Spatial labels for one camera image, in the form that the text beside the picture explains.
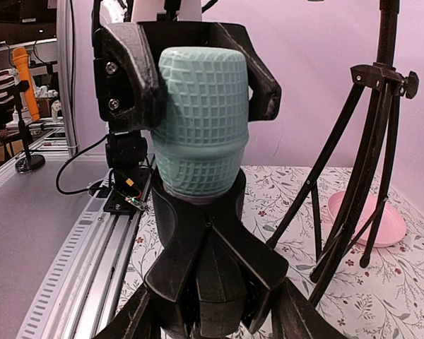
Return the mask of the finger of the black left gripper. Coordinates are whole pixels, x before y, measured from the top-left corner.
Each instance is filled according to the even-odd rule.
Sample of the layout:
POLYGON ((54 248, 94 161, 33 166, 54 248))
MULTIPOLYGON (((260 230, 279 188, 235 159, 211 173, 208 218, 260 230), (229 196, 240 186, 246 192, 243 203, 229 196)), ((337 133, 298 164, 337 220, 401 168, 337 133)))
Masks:
POLYGON ((168 22, 111 23, 93 33, 95 93, 100 118, 111 131, 152 130, 160 125, 162 85, 154 36, 168 22))
POLYGON ((206 46, 231 49, 244 55, 248 86, 252 90, 248 121, 274 120, 281 105, 281 85, 257 54, 247 29, 239 24, 217 22, 202 22, 200 27, 206 33, 206 46))

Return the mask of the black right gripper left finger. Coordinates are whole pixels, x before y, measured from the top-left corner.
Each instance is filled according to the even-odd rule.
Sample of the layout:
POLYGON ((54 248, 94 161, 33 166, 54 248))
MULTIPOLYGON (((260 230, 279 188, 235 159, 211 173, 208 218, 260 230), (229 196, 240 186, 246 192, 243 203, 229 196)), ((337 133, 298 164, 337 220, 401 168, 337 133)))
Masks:
POLYGON ((160 325, 150 291, 145 285, 140 285, 112 321, 93 337, 93 339, 113 338, 160 338, 160 325))

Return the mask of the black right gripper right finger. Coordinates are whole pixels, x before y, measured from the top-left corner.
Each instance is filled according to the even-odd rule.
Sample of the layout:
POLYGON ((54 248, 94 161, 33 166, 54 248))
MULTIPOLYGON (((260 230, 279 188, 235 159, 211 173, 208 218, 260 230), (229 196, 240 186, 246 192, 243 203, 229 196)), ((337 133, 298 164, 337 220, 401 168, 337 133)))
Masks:
POLYGON ((320 316, 288 278, 284 279, 276 295, 271 324, 275 339, 346 339, 320 316))

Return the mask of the teal toy microphone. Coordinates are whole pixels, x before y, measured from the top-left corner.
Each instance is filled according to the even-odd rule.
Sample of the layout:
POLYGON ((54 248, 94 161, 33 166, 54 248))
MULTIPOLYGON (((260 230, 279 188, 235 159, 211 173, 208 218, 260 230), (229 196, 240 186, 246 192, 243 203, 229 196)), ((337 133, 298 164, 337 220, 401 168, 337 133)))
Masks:
POLYGON ((170 47, 158 68, 165 111, 151 138, 164 189, 207 204, 236 180, 249 140, 245 57, 217 47, 170 47))

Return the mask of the black round-base microphone stand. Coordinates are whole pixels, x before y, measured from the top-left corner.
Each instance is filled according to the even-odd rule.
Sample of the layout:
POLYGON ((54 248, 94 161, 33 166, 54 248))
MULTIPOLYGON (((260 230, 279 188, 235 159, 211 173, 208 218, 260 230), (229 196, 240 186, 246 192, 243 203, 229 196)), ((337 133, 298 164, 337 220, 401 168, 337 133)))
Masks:
POLYGON ((221 338, 264 324, 288 262, 242 223, 246 176, 204 206, 169 195, 158 173, 151 193, 163 250, 144 283, 161 328, 171 338, 221 338))

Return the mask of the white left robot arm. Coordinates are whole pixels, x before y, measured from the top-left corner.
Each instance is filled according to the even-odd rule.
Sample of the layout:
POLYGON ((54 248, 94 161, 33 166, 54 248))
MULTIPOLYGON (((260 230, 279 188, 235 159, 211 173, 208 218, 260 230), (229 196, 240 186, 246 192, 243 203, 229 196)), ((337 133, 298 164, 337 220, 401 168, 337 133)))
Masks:
POLYGON ((168 47, 218 47, 241 52, 247 63, 249 121, 278 116, 281 86, 257 55, 245 26, 203 22, 200 1, 130 1, 124 21, 100 22, 94 1, 92 45, 100 118, 110 133, 154 129, 162 86, 158 62, 168 47))

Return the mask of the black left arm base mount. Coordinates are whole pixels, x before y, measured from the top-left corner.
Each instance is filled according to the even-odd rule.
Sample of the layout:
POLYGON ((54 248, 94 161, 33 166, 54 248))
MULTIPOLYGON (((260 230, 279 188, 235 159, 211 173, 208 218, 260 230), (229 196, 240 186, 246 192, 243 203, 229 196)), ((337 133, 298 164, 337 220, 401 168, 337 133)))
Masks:
POLYGON ((134 215, 148 210, 144 192, 151 174, 148 143, 141 132, 109 133, 105 155, 110 169, 107 186, 96 188, 106 198, 103 210, 112 215, 134 215))

